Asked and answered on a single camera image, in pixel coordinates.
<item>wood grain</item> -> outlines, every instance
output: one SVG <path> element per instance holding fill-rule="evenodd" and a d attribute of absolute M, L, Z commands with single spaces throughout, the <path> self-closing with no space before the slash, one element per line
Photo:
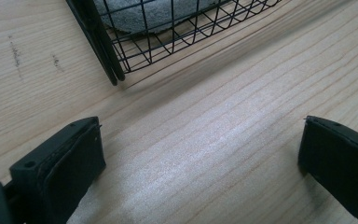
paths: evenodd
<path fill-rule="evenodd" d="M 0 0 L 0 180 L 99 116 L 69 223 L 358 223 L 296 166 L 307 115 L 358 132 L 358 1 L 285 0 L 112 87 L 64 1 Z"/>

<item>black wire mesh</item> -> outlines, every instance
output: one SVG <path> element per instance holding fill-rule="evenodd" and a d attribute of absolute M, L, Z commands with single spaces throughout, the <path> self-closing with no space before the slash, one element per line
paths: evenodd
<path fill-rule="evenodd" d="M 160 0 L 139 0 L 137 4 L 115 9 L 111 9 L 107 2 L 112 0 L 101 1 L 104 9 L 102 12 L 99 8 L 99 12 L 104 27 L 121 68 L 124 73 L 129 73 L 250 19 L 281 0 L 216 0 L 205 8 L 200 7 L 200 0 L 195 0 L 195 11 L 179 17 L 175 13 L 174 0 L 171 0 L 171 19 L 157 25 L 148 24 L 145 8 L 147 4 Z M 131 7 L 142 10 L 144 29 L 132 33 L 119 31 L 115 26 L 115 15 Z"/>

